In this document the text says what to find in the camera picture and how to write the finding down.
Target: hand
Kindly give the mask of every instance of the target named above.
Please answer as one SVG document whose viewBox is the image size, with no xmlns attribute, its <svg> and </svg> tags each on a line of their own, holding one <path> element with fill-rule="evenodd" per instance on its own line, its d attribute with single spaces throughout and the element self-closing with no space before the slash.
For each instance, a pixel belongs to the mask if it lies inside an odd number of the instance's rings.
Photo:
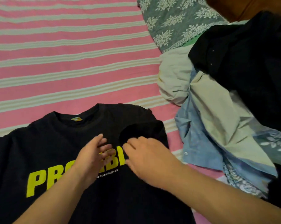
<svg viewBox="0 0 281 224">
<path fill-rule="evenodd" d="M 183 164 L 158 140 L 131 138 L 123 145 L 129 159 L 126 164 L 146 183 L 166 190 Z"/>
<path fill-rule="evenodd" d="M 79 173 L 83 188 L 87 189 L 97 178 L 100 169 L 108 164 L 116 151 L 112 145 L 103 145 L 107 142 L 103 134 L 94 137 L 79 152 L 73 167 Z"/>
</svg>

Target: gray floral fabric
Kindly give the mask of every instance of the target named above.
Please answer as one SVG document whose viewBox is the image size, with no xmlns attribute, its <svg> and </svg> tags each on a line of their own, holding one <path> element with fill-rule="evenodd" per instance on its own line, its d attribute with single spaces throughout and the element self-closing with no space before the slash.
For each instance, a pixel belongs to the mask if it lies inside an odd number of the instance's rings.
<svg viewBox="0 0 281 224">
<path fill-rule="evenodd" d="M 273 163 L 281 165 L 281 132 L 271 130 L 254 136 L 254 140 L 262 147 Z"/>
<path fill-rule="evenodd" d="M 138 0 L 138 6 L 162 52 L 184 45 L 213 25 L 228 24 L 206 0 Z"/>
<path fill-rule="evenodd" d="M 237 174 L 231 163 L 223 156 L 223 172 L 226 176 L 227 182 L 234 188 L 240 189 L 243 192 L 257 196 L 259 198 L 267 198 L 267 195 L 256 188 L 250 182 Z"/>
</svg>

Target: bed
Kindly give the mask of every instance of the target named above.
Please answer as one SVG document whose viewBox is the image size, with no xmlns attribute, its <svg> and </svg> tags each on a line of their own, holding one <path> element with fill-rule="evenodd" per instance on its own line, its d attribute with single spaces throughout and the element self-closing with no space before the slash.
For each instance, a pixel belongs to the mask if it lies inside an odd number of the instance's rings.
<svg viewBox="0 0 281 224">
<path fill-rule="evenodd" d="M 0 0 L 0 136 L 52 111 L 128 103 L 163 121 L 170 150 L 181 159 L 179 107 L 156 84 L 160 54 L 136 0 Z"/>
</svg>

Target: crew neckline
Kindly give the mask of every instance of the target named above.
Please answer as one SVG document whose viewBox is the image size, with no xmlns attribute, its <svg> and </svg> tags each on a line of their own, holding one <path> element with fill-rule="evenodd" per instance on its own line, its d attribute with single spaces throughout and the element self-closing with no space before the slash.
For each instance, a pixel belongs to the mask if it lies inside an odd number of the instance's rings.
<svg viewBox="0 0 281 224">
<path fill-rule="evenodd" d="M 105 104 L 96 104 L 92 108 L 78 115 L 62 114 L 53 111 L 49 113 L 49 118 L 53 122 L 53 124 L 58 126 L 59 128 L 67 128 L 69 130 L 75 131 L 85 131 L 89 128 L 92 128 L 94 125 L 96 125 L 103 119 L 105 108 Z M 82 120 L 71 120 L 75 117 L 80 117 Z"/>
</svg>

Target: forearm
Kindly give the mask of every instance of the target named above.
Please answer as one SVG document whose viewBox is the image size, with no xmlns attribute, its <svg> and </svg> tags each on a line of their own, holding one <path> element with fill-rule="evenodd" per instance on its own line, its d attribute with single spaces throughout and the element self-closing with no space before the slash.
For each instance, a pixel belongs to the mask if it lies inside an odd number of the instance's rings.
<svg viewBox="0 0 281 224">
<path fill-rule="evenodd" d="M 77 175 L 75 169 L 70 168 L 14 224 L 68 223 L 82 193 L 81 177 Z"/>
<path fill-rule="evenodd" d="M 280 208 L 205 176 L 187 165 L 181 165 L 170 178 L 165 189 L 213 224 L 281 224 Z"/>
</svg>

